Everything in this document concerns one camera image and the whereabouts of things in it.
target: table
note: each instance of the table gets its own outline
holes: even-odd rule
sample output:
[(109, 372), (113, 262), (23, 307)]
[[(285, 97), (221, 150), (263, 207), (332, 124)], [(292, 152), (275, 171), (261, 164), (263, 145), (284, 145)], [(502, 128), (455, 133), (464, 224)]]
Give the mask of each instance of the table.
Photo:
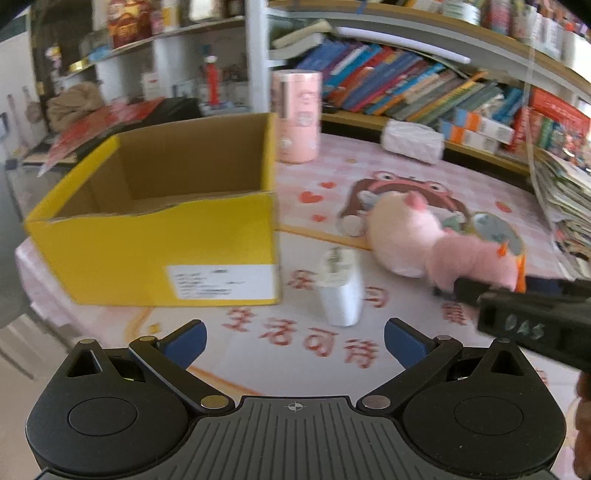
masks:
[[(323, 134), (321, 145), (317, 161), (277, 165), (281, 304), (176, 309), (77, 305), (28, 239), (16, 257), (33, 308), (56, 326), (70, 324), (81, 335), (96, 338), (104, 348), (124, 346), (140, 335), (162, 337), (199, 318), (207, 326), (208, 345), (189, 370), (234, 399), (345, 394), (355, 402), (402, 371), (384, 346), (383, 328), (390, 317), (429, 337), (451, 335), (466, 346), (491, 341), (463, 317), (459, 305), (434, 297), (426, 280), (393, 275), (375, 262), (362, 235), (371, 203), (367, 192), (412, 185), (427, 196), (439, 217), (494, 213), (524, 240), (528, 273), (561, 276), (533, 195), (463, 167), (445, 162), (427, 166), (369, 142)], [(334, 244), (358, 249), (366, 287), (362, 319), (346, 329), (326, 323), (314, 291), (315, 269)], [(554, 471), (570, 480), (575, 478), (571, 464), (578, 372), (532, 353), (527, 357), (568, 418), (567, 441)]]

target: pink plush toy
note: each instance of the pink plush toy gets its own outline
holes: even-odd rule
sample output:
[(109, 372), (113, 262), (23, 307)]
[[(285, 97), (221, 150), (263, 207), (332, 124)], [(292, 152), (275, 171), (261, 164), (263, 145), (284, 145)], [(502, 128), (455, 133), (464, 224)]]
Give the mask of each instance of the pink plush toy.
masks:
[(486, 282), (514, 291), (519, 262), (506, 245), (486, 242), (475, 235), (445, 231), (427, 255), (427, 275), (443, 291), (453, 291), (459, 277)]
[(422, 277), (429, 250), (443, 236), (439, 220), (418, 192), (383, 194), (368, 218), (368, 240), (378, 261), (404, 277)]

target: white power adapter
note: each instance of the white power adapter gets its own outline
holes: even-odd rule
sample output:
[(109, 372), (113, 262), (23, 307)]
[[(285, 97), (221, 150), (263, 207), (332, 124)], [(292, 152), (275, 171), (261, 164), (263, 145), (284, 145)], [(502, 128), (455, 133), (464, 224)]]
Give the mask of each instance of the white power adapter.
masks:
[(320, 263), (316, 287), (328, 323), (349, 327), (359, 321), (364, 290), (354, 250), (343, 247), (328, 250)]

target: white shipping label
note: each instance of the white shipping label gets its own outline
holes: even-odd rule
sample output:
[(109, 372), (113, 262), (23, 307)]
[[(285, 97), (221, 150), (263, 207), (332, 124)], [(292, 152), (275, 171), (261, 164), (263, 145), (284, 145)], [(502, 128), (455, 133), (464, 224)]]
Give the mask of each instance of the white shipping label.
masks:
[(275, 298), (275, 265), (168, 265), (180, 300)]

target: cartoon character print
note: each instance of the cartoon character print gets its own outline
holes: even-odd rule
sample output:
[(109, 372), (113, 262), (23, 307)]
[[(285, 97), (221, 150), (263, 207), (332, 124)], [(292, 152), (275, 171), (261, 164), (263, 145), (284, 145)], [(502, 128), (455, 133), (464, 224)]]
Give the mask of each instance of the cartoon character print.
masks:
[(429, 203), (429, 209), (443, 221), (455, 216), (459, 223), (467, 221), (466, 206), (452, 197), (453, 192), (435, 181), (420, 181), (413, 177), (398, 177), (389, 171), (376, 171), (371, 179), (362, 179), (353, 185), (349, 201), (338, 215), (337, 227), (348, 236), (365, 233), (365, 216), (386, 192), (421, 193)]

